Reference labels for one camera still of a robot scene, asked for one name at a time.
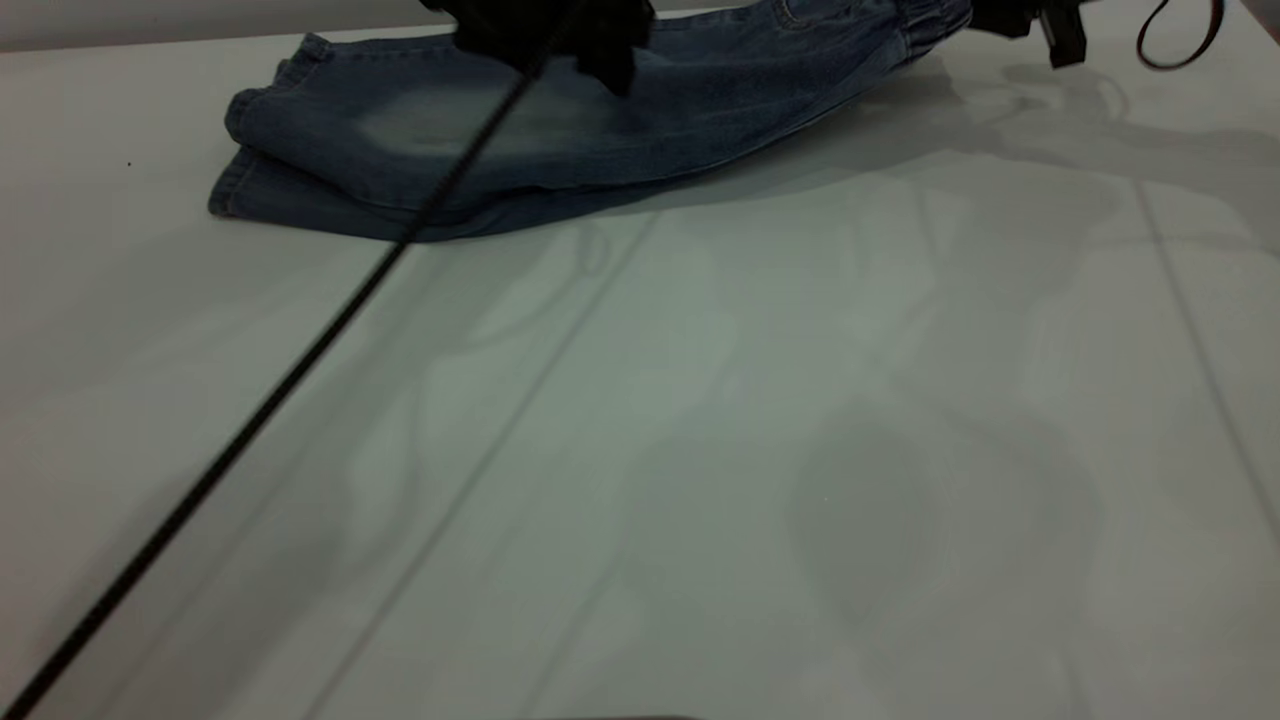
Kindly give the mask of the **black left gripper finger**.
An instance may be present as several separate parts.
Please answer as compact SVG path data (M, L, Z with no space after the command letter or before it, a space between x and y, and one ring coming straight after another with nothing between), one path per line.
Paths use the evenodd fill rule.
M596 79L616 97L628 97L637 73L640 42L591 41L585 47L585 74Z

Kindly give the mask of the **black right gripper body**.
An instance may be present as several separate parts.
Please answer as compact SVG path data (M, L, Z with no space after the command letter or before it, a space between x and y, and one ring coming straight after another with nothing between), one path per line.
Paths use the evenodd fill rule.
M1088 38L1082 20L1083 1L1041 1L1036 17L1050 50L1050 65L1057 70L1085 61Z

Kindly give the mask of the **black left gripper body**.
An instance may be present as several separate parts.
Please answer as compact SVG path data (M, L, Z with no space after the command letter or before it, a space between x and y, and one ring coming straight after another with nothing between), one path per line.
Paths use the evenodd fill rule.
M421 1L454 22L457 49L532 69L543 56L567 56L585 76L591 41L640 42L652 37L657 13L649 1Z

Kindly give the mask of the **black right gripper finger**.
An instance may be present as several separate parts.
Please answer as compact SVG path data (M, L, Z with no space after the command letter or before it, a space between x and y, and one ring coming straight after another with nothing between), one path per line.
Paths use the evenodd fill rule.
M973 0L969 29L1002 38L1024 38L1041 13L1041 1Z

